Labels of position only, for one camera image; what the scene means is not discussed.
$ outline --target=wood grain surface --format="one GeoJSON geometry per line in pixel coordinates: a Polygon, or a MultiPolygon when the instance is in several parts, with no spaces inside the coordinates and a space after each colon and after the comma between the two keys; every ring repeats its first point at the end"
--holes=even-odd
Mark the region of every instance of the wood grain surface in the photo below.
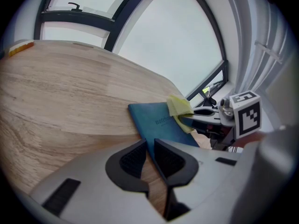
{"type": "MultiPolygon", "coordinates": [[[[168,79],[103,49],[35,41],[0,61],[0,164],[29,193],[74,157],[140,136],[128,104],[181,96],[168,79]]],[[[166,186],[148,154],[142,179],[162,214],[166,186]]]]}

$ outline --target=notebook cover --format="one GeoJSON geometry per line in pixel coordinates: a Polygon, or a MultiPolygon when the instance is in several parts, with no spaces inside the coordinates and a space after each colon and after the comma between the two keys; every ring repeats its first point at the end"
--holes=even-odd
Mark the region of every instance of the notebook cover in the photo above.
{"type": "Polygon", "coordinates": [[[192,135],[185,133],[175,119],[169,116],[166,102],[130,104],[128,109],[140,136],[147,141],[152,159],[154,159],[154,139],[166,139],[199,147],[192,135]]]}

